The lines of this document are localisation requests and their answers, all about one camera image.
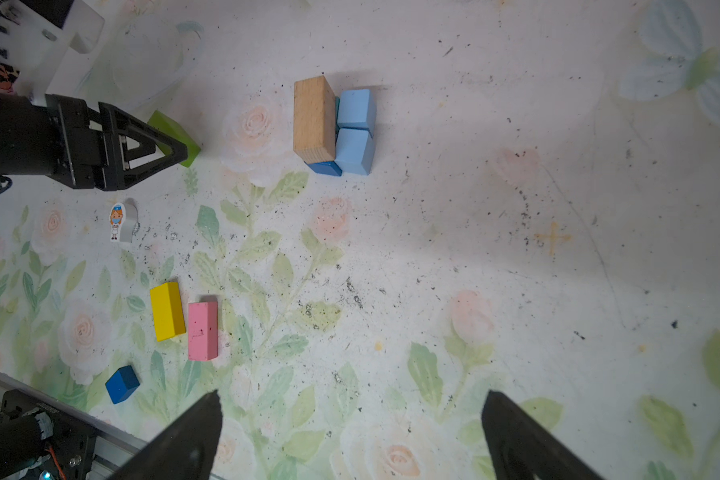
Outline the natural wood rectangular block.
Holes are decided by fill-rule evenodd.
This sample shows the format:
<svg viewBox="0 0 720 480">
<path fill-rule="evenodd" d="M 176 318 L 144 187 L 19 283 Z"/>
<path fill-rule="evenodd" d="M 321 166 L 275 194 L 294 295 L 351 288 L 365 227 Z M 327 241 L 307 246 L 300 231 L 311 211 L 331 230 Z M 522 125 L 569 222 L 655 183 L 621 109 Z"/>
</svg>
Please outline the natural wood rectangular block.
<svg viewBox="0 0 720 480">
<path fill-rule="evenodd" d="M 336 158 L 336 96 L 325 76 L 294 84 L 293 150 L 306 164 Z"/>
</svg>

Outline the green rectangular wood block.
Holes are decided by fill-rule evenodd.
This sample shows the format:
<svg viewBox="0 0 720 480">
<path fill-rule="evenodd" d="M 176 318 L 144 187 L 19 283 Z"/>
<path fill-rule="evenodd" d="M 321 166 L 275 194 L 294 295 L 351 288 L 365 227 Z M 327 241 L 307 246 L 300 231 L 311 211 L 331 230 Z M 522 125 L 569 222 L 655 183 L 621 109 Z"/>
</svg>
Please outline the green rectangular wood block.
<svg viewBox="0 0 720 480">
<path fill-rule="evenodd" d="M 201 147 L 189 133 L 174 119 L 156 110 L 150 116 L 148 124 L 161 133 L 182 142 L 187 147 L 187 159 L 181 162 L 185 168 L 190 168 L 201 152 Z"/>
</svg>

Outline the teal wood cube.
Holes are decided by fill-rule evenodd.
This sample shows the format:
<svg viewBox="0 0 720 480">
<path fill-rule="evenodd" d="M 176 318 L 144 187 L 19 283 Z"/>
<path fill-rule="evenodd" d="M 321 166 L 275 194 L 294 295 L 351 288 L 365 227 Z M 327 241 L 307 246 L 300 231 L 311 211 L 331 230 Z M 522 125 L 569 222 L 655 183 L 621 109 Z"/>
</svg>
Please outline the teal wood cube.
<svg viewBox="0 0 720 480">
<path fill-rule="evenodd" d="M 340 97 L 339 96 L 335 97 L 335 131 L 336 131 L 337 135 L 340 130 L 340 126 L 339 126 L 340 103 L 341 103 Z"/>
</svg>

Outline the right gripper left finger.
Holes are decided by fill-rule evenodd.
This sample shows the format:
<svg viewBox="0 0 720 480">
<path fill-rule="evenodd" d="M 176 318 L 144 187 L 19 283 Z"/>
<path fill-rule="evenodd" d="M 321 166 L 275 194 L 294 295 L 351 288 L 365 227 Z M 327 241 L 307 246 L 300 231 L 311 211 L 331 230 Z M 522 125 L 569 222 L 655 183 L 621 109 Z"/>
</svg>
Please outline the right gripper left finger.
<svg viewBox="0 0 720 480">
<path fill-rule="evenodd" d="M 223 424 L 216 390 L 198 399 L 110 479 L 209 479 Z"/>
</svg>

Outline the yellow rectangular wood block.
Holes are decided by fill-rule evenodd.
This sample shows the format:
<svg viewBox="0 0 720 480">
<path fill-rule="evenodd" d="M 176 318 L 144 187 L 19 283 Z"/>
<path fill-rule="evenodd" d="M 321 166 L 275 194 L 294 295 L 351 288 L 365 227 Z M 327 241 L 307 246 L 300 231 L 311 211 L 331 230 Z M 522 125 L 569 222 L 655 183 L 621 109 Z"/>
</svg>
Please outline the yellow rectangular wood block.
<svg viewBox="0 0 720 480">
<path fill-rule="evenodd" d="M 186 333 L 180 289 L 167 282 L 150 290 L 152 317 L 158 342 Z"/>
</svg>

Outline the pink rectangular wood block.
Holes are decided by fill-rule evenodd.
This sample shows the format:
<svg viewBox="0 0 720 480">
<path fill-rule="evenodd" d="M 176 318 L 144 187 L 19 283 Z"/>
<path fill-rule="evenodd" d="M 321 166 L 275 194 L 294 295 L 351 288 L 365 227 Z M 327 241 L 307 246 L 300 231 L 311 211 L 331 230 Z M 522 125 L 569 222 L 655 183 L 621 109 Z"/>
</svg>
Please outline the pink rectangular wood block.
<svg viewBox="0 0 720 480">
<path fill-rule="evenodd" d="M 218 356 L 218 304 L 198 302 L 189 305 L 188 359 L 211 361 Z"/>
</svg>

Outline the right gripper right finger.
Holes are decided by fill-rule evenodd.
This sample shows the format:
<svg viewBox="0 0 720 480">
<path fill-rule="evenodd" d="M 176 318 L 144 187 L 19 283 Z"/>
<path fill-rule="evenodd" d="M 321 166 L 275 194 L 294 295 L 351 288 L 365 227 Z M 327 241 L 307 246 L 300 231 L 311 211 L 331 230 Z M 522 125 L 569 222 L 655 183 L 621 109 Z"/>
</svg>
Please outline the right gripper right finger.
<svg viewBox="0 0 720 480">
<path fill-rule="evenodd" d="M 601 479 L 502 392 L 488 392 L 481 423 L 498 479 Z"/>
</svg>

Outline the dark blue wood cube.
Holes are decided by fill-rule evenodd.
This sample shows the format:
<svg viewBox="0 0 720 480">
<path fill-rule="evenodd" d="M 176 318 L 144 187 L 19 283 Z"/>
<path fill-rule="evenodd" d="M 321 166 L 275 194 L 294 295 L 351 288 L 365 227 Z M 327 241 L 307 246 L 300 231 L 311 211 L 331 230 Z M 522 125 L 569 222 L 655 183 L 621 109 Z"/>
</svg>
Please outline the dark blue wood cube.
<svg viewBox="0 0 720 480">
<path fill-rule="evenodd" d="M 312 172 L 320 175 L 341 177 L 343 174 L 342 169 L 335 161 L 309 163 L 308 167 Z"/>
</svg>

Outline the light blue wood cube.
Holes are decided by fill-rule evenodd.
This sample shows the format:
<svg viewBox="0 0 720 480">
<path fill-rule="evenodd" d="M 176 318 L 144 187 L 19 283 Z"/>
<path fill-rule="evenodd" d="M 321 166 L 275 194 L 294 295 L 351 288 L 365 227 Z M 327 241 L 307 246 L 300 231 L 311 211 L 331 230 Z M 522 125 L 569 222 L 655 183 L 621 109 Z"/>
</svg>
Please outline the light blue wood cube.
<svg viewBox="0 0 720 480">
<path fill-rule="evenodd" d="M 375 154 L 375 142 L 367 130 L 342 128 L 336 143 L 335 162 L 345 173 L 368 176 Z"/>
<path fill-rule="evenodd" d="M 374 136 L 376 103 L 370 89 L 347 90 L 339 97 L 337 126 L 365 130 Z"/>
</svg>

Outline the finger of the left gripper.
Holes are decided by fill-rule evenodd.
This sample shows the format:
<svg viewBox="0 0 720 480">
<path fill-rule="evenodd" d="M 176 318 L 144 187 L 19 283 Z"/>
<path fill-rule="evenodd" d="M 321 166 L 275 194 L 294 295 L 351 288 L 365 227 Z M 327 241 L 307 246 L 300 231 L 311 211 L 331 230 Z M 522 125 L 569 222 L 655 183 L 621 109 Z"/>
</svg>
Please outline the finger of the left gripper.
<svg viewBox="0 0 720 480">
<path fill-rule="evenodd" d="M 131 188 L 188 159 L 187 146 L 118 107 L 99 104 L 104 148 L 99 188 Z"/>
</svg>

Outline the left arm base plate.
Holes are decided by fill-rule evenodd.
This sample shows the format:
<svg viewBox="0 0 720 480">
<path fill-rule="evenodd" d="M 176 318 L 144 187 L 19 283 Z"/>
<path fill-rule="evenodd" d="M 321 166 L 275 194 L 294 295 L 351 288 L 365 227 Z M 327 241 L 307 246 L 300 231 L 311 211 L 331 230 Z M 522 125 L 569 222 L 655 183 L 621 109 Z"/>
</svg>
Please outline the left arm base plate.
<svg viewBox="0 0 720 480">
<path fill-rule="evenodd" d="M 85 479 L 97 430 L 21 390 L 0 404 L 0 479 Z"/>
</svg>

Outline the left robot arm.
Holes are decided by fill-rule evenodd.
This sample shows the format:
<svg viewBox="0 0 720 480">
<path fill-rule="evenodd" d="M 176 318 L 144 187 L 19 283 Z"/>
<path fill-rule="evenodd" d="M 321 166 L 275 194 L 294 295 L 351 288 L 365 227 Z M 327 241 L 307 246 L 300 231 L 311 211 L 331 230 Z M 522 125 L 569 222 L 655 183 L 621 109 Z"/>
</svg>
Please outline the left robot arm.
<svg viewBox="0 0 720 480">
<path fill-rule="evenodd" d="M 115 105 L 48 93 L 67 50 L 90 52 L 104 19 L 85 1 L 0 1 L 0 194 L 15 176 L 122 191 L 189 157 Z"/>
</svg>

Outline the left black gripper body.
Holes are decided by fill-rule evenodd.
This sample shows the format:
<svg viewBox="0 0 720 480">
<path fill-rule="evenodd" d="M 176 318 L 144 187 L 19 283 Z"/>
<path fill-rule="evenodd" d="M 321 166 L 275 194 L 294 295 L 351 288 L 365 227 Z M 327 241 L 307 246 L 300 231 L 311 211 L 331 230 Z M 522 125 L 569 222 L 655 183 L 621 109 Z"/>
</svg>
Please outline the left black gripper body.
<svg viewBox="0 0 720 480">
<path fill-rule="evenodd" d="M 60 146 L 49 177 L 72 189 L 102 190 L 102 132 L 91 127 L 91 122 L 99 122 L 99 114 L 82 99 L 61 95 L 46 95 L 45 99 Z"/>
</svg>

